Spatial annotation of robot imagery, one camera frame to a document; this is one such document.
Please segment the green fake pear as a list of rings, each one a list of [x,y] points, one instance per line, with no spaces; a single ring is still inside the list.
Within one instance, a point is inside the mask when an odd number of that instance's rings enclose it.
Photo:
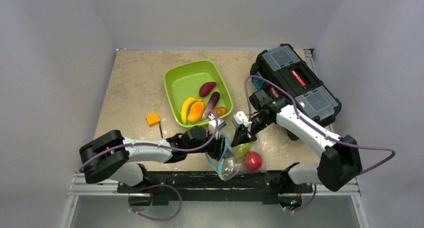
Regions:
[[[234,156],[237,160],[241,159],[248,152],[250,152],[250,150],[251,150],[251,144],[250,143],[239,144],[234,148]]]

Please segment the clear zip top bag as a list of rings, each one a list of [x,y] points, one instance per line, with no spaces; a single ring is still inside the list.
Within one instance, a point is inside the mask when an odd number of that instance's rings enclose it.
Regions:
[[[264,158],[264,149],[262,148],[260,142],[254,141],[250,142],[251,149],[250,152],[257,152],[262,157],[262,166],[258,170],[249,170],[245,167],[243,161],[244,157],[241,159],[235,158],[235,147],[230,146],[230,140],[227,137],[228,145],[225,148],[225,153],[221,156],[220,160],[214,160],[205,154],[206,160],[211,166],[212,170],[217,174],[217,176],[223,181],[229,181],[232,178],[235,178],[237,175],[244,174],[254,174],[254,173],[265,173],[267,171],[267,165]]]

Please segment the red fake apple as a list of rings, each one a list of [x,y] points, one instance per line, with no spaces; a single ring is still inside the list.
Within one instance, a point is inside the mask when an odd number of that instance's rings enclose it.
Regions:
[[[248,170],[255,171],[261,168],[263,159],[259,153],[249,151],[244,155],[243,164]]]

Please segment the brown fake kiwi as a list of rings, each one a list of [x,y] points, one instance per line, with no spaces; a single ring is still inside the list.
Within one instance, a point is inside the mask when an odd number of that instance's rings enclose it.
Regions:
[[[223,106],[215,107],[213,111],[216,113],[218,117],[222,117],[228,112],[228,110]]]

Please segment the orange fake fruit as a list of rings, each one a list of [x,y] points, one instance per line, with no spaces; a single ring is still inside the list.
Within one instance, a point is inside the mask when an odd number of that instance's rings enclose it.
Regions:
[[[187,116],[187,121],[189,123],[196,123],[201,120],[205,109],[205,104],[203,101],[196,101],[190,107],[189,114]]]

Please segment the purple fake eggplant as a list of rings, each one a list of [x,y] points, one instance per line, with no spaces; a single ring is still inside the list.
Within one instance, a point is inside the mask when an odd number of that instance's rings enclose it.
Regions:
[[[210,113],[213,111],[213,109],[215,108],[215,106],[217,105],[217,103],[220,100],[220,93],[218,91],[215,91],[212,93],[212,95],[209,98],[208,103],[205,106],[205,109],[203,111],[202,117],[201,117],[201,121],[205,120]]]

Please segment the yellow fake banana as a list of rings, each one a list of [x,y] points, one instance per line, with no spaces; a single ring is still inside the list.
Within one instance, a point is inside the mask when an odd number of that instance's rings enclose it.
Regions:
[[[181,118],[181,123],[183,125],[187,125],[187,117],[188,117],[188,112],[189,112],[189,108],[192,104],[194,104],[195,102],[200,102],[202,101],[200,98],[196,98],[196,97],[188,97],[185,99],[185,101],[183,102],[182,106],[181,106],[181,111],[180,111],[180,118]]]

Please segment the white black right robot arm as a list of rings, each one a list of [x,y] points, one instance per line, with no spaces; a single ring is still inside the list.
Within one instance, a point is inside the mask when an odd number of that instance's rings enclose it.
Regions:
[[[255,142],[257,133],[274,123],[309,145],[320,158],[318,163],[296,162],[284,169],[280,179],[284,190],[292,192],[301,184],[316,183],[337,192],[362,172],[359,152],[352,147],[357,142],[351,136],[340,137],[320,126],[296,111],[295,103],[288,98],[273,99],[259,90],[248,100],[258,113],[248,117],[243,111],[238,111],[233,115],[235,133],[232,147]]]

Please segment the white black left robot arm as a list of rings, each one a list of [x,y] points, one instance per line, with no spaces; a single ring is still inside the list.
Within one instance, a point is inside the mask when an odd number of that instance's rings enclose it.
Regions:
[[[142,193],[149,187],[143,162],[173,164],[190,154],[206,154],[219,160],[229,144],[222,132],[208,132],[201,126],[158,141],[131,139],[114,129],[79,149],[81,166],[78,171],[84,174],[88,184],[110,179]]]

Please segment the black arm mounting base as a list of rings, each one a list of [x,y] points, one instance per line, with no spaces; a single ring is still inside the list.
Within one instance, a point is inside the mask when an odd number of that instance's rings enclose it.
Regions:
[[[149,171],[147,180],[135,187],[122,181],[119,194],[147,195],[154,206],[170,201],[261,202],[264,205],[300,207],[302,196],[311,195],[311,184],[294,184],[286,170],[237,174],[223,181],[212,171]]]

